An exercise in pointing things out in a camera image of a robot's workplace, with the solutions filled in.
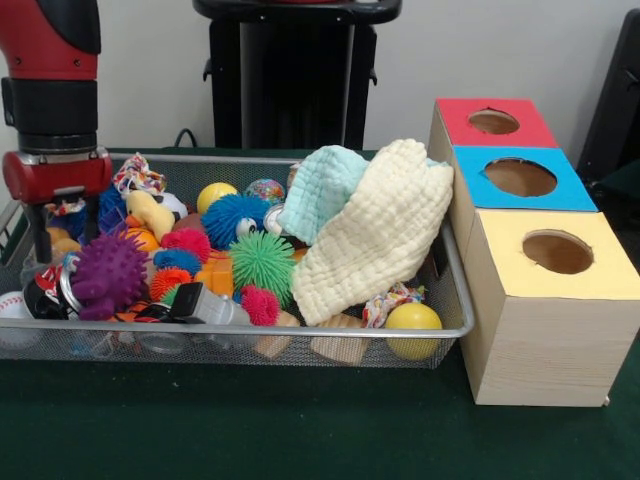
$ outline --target green spiky ball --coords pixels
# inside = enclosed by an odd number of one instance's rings
[[[275,293],[280,307],[291,301],[291,278],[295,261],[293,247],[272,233],[243,235],[231,244],[233,282],[236,290],[247,285],[266,288]]]

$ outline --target circular hole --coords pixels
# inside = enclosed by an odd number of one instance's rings
[[[486,108],[469,117],[469,122],[476,129],[491,135],[507,135],[520,128],[520,123],[507,112]]]
[[[552,272],[574,275],[593,264],[591,248],[578,237],[561,230],[530,233],[522,246],[527,257]]]
[[[522,158],[501,158],[487,165],[484,172],[500,190],[519,197],[541,197],[558,185],[553,173]]]

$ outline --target yellow rubber duck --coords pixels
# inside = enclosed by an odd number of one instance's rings
[[[127,195],[126,224],[132,228],[146,227],[158,243],[171,231],[175,221],[173,212],[156,202],[151,194],[134,190]]]

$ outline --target purple spiky ball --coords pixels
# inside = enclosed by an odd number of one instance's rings
[[[146,252],[135,237],[101,235],[78,254],[71,290],[83,308],[81,320],[108,320],[140,298],[145,289]]]

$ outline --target googly eye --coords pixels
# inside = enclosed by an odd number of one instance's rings
[[[243,218],[236,225],[236,236],[241,237],[258,230],[258,225],[253,218]]]

